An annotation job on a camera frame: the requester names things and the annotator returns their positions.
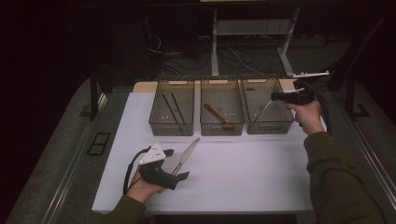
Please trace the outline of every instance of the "right hand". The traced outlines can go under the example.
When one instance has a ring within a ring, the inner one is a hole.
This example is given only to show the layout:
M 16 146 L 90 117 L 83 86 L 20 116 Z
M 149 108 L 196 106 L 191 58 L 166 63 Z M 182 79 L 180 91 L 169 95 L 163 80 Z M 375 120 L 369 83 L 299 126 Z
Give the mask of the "right hand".
M 294 120 L 303 125 L 303 131 L 308 135 L 324 132 L 323 125 L 320 121 L 320 103 L 318 101 L 313 101 L 307 105 L 285 103 L 284 106 L 296 112 Z

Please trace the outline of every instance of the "knife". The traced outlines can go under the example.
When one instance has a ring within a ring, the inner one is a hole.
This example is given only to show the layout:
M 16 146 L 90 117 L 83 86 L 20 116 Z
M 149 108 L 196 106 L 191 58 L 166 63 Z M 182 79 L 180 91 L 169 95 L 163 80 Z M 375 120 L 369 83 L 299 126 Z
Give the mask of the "knife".
M 186 150 L 184 150 L 184 152 L 181 154 L 180 156 L 180 162 L 178 163 L 177 167 L 175 168 L 175 170 L 172 172 L 172 175 L 176 175 L 178 170 L 180 169 L 180 167 L 183 165 L 183 163 L 187 160 L 187 158 L 190 156 L 190 154 L 192 153 L 192 151 L 194 150 L 195 146 L 198 144 L 200 138 L 195 139 L 195 141 L 193 141 L 189 147 L 187 147 Z

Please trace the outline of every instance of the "white surface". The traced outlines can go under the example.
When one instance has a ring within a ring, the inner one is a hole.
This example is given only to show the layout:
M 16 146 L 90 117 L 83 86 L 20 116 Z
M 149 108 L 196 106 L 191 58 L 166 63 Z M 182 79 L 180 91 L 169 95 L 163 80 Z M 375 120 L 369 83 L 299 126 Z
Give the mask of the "white surface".
M 165 172 L 171 173 L 180 154 L 197 137 L 201 137 L 201 141 L 179 171 L 190 171 L 189 177 L 179 182 L 175 190 L 154 195 L 147 203 L 147 213 L 251 214 L 312 210 L 303 146 L 306 135 L 296 122 L 287 134 L 250 135 L 244 130 L 241 136 L 201 136 L 200 94 L 196 92 L 194 135 L 156 137 L 149 127 L 154 94 L 130 94 L 93 211 L 107 213 L 114 209 L 122 195 L 128 164 L 138 151 L 156 142 L 163 150 L 174 149 L 175 154 L 163 164 Z

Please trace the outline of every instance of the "sleeve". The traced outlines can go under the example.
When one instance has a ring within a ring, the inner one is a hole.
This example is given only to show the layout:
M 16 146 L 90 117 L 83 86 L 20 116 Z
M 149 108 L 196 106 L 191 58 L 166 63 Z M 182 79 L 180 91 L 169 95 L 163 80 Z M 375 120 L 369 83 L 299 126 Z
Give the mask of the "sleeve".
M 106 214 L 99 221 L 100 224 L 137 224 L 140 221 L 146 206 L 128 196 L 122 196 L 113 211 Z
M 349 152 L 338 147 L 327 133 L 309 135 L 304 146 L 311 201 L 318 223 L 384 223 Z

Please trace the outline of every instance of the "wire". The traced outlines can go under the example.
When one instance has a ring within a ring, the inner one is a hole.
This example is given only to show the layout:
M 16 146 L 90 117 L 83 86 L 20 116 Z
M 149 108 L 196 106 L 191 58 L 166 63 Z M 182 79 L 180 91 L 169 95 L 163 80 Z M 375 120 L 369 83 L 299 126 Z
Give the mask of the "wire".
M 247 53 L 247 52 L 245 52 L 245 51 L 243 51 L 243 50 L 241 50 L 241 49 L 240 49 L 239 51 L 245 53 L 245 54 L 251 59 L 250 62 L 246 62 L 246 61 L 244 60 L 244 63 L 245 63 L 245 64 L 254 63 L 254 57 L 253 57 L 253 56 L 251 56 L 249 53 Z M 240 63 L 240 61 L 239 61 L 237 58 L 234 57 L 234 54 L 232 54 L 233 57 L 230 57 L 230 56 L 227 56 L 227 55 L 221 53 L 220 51 L 218 51 L 218 55 L 219 55 L 220 57 L 224 57 L 224 58 L 226 58 L 226 59 L 229 59 L 229 60 L 232 60 L 232 61 L 235 61 L 235 62 Z M 225 64 L 229 65 L 230 67 L 234 67 L 234 68 L 244 68 L 244 67 L 245 67 L 245 66 L 237 67 L 237 66 L 234 66 L 234 65 L 230 65 L 230 64 L 226 63 L 223 59 L 222 59 L 222 61 L 223 61 Z
M 231 49 L 231 48 L 229 48 L 229 47 L 226 47 L 226 48 L 229 49 L 229 50 L 239 59 L 239 62 L 241 62 L 247 69 L 249 69 L 249 70 L 251 70 L 251 71 L 253 71 L 253 72 L 256 72 L 256 73 L 258 73 L 258 74 L 265 75 L 264 73 L 262 73 L 262 72 L 260 72 L 260 71 L 257 71 L 257 70 L 255 70 L 255 69 L 249 67 L 247 64 L 245 64 L 245 62 L 238 56 L 238 54 L 236 54 L 235 51 L 233 51 L 233 49 Z
M 254 57 L 253 56 L 251 56 L 251 54 L 249 54 L 249 53 L 247 53 L 246 51 L 244 51 L 244 50 L 241 50 L 241 49 L 238 49 L 241 53 L 244 53 L 244 54 L 246 54 L 249 58 L 250 58 L 250 62 L 246 62 L 246 60 L 242 60 L 242 61 L 244 61 L 244 63 L 245 64 L 252 64 L 252 63 L 254 63 Z M 228 56 L 225 56 L 226 58 L 228 58 L 228 59 L 231 59 L 231 60 L 234 60 L 234 61 L 236 61 L 236 62 L 240 62 L 240 60 L 238 60 L 238 58 L 235 58 L 234 57 L 234 54 L 231 54 L 233 57 L 228 57 Z
M 132 159 L 132 161 L 131 161 L 131 163 L 128 165 L 128 169 L 127 169 L 127 171 L 126 171 L 126 174 L 125 174 L 125 178 L 124 178 L 124 184 L 123 184 L 123 194 L 125 195 L 126 194 L 126 191 L 128 190 L 128 183 L 129 183 L 129 178 L 130 178 L 130 176 L 131 176 L 131 172 L 132 172 L 132 169 L 134 168 L 134 161 L 136 161 L 136 159 L 137 159 L 137 157 L 139 157 L 142 153 L 147 153 L 149 150 L 151 149 L 151 147 L 148 147 L 148 148 L 146 148 L 146 149 L 142 149 L 141 151 L 139 151 L 135 156 L 134 156 L 134 158 Z
M 148 50 L 151 51 L 151 52 L 154 52 L 154 53 L 163 54 L 162 52 L 160 52 L 160 51 L 158 51 L 158 50 L 155 50 L 155 49 L 148 49 Z
M 157 35 L 152 35 L 152 36 L 154 36 L 154 37 L 156 37 L 157 38 L 157 40 L 158 40 L 158 46 L 157 46 L 157 48 L 156 49 L 159 49 L 160 47 L 161 47 L 161 39 L 157 36 Z
M 245 68 L 244 65 L 235 66 L 235 65 L 232 65 L 232 64 L 230 64 L 230 63 L 227 63 L 227 62 L 224 60 L 224 58 L 230 59 L 230 57 L 228 57 L 228 56 L 226 56 L 226 55 L 220 53 L 219 51 L 218 51 L 218 56 L 219 56 L 219 59 L 220 59 L 223 63 L 225 63 L 227 66 L 229 66 L 229 67 L 232 67 L 232 68 Z
M 181 68 L 183 70 L 185 69 L 185 70 L 191 70 L 192 71 L 192 70 L 198 70 L 198 69 L 206 67 L 207 63 L 209 62 L 209 59 L 210 59 L 210 54 L 207 54 L 205 62 L 203 64 L 199 65 L 198 67 L 194 67 L 194 68 L 185 67 L 181 63 L 177 63 L 177 62 L 172 61 L 172 60 L 165 60 L 165 61 L 169 62 L 169 63 L 174 63 L 175 65 L 177 65 L 178 68 Z
M 299 85 L 302 85 L 305 88 L 308 88 L 309 90 L 311 90 L 317 96 L 317 99 L 318 99 L 318 101 L 320 103 L 320 107 L 321 107 L 321 110 L 322 110 L 323 120 L 324 120 L 324 122 L 326 124 L 326 127 L 327 127 L 327 133 L 330 136 L 332 136 L 332 124 L 330 122 L 329 107 L 328 107 L 328 104 L 327 104 L 326 100 L 324 99 L 324 97 L 320 93 L 315 91 L 315 89 L 311 85 L 309 85 L 308 83 L 306 83 L 304 81 L 301 81 L 301 80 L 297 80 L 296 82 Z
M 131 186 L 133 186 L 133 185 L 134 185 L 137 181 L 139 181 L 141 178 L 142 178 L 142 176 L 140 176 L 139 178 L 137 178 L 136 181 L 134 181 L 134 183 L 131 184 Z
M 180 71 L 178 71 L 176 68 L 174 68 L 172 66 L 165 66 L 163 68 L 163 70 L 172 73 L 174 76 L 184 76 L 183 73 L 181 73 Z

